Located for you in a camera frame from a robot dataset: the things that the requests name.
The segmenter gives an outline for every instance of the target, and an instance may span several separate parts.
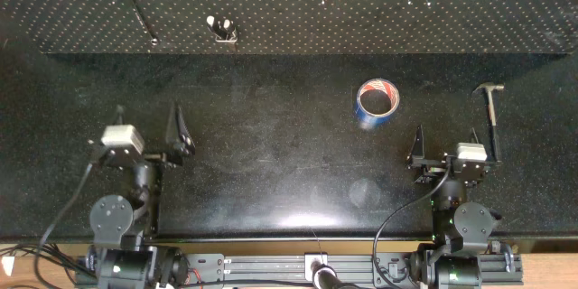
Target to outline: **speckled black surface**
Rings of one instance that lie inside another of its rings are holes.
[[[149,149],[163,148],[178,99],[197,155],[165,174],[161,238],[368,237],[427,189],[404,168],[415,128],[439,158],[475,126],[489,143],[484,97],[497,95],[504,165],[470,199],[499,210],[497,236],[578,235],[576,57],[540,55],[165,56],[2,51],[0,239],[41,235],[72,194],[116,104]],[[393,81],[401,104],[366,132],[352,114],[367,79]],[[55,229],[91,237],[89,210],[120,188],[98,171]],[[385,236],[429,236],[427,203],[403,212]]]

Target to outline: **wooden surface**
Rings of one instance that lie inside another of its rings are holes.
[[[578,254],[524,254],[523,286],[484,286],[484,289],[570,289],[578,288]],[[61,288],[72,288],[62,268],[41,261],[42,276]],[[12,276],[0,271],[0,289],[10,288],[17,284],[27,284],[42,288],[34,277],[33,258],[17,257]]]

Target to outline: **black countertop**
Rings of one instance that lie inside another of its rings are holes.
[[[578,75],[575,57],[542,55],[175,56],[23,53],[0,70],[0,240],[43,233],[77,186],[117,104],[149,149],[163,148],[179,100],[197,154],[165,174],[161,240],[367,238],[428,188],[405,158],[423,123],[439,159],[475,127],[489,148],[484,97],[497,110],[504,164],[470,200],[500,211],[494,235],[578,235]],[[373,131],[353,115],[366,80],[394,82],[401,104]],[[54,230],[91,238],[89,211],[119,191],[120,171],[96,171]],[[429,238],[428,203],[402,212],[388,238]]]

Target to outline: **black pegboard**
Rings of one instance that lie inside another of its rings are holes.
[[[0,0],[43,52],[233,52],[210,14],[233,20],[238,53],[570,52],[578,0]]]

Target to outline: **hammer handle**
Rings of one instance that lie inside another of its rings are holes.
[[[494,158],[497,163],[502,161],[502,153],[499,150],[498,126],[491,126],[491,145],[494,149]]]

